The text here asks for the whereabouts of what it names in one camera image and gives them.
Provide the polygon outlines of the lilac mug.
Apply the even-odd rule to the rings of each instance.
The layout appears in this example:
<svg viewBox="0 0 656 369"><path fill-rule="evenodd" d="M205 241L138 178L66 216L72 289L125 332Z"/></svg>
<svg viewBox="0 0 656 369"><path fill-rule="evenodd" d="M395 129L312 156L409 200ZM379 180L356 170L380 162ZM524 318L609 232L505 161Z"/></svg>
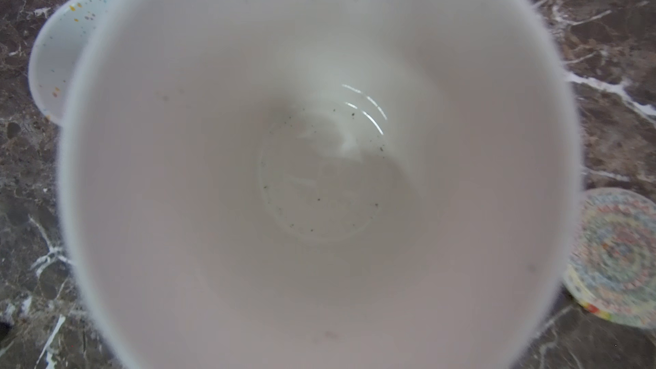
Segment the lilac mug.
<svg viewBox="0 0 656 369"><path fill-rule="evenodd" d="M127 368L509 368L580 161L530 0L115 0L59 214Z"/></svg>

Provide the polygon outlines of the white speckled mug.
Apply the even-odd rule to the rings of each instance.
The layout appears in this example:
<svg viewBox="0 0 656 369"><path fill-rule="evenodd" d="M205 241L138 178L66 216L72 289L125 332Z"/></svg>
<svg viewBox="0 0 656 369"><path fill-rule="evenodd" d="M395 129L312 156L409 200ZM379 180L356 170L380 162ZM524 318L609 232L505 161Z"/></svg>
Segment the white speckled mug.
<svg viewBox="0 0 656 369"><path fill-rule="evenodd" d="M63 123L75 65L114 0L68 0L43 25L29 57L32 100L48 121Z"/></svg>

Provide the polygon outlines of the multicolour woven coaster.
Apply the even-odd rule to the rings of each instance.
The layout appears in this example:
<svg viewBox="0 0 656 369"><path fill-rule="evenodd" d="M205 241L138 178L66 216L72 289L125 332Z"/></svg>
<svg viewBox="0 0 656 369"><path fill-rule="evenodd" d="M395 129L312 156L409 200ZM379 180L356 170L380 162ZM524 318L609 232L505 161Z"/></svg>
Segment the multicolour woven coaster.
<svg viewBox="0 0 656 369"><path fill-rule="evenodd" d="M655 203L619 188L584 191L565 288L591 314L655 328Z"/></svg>

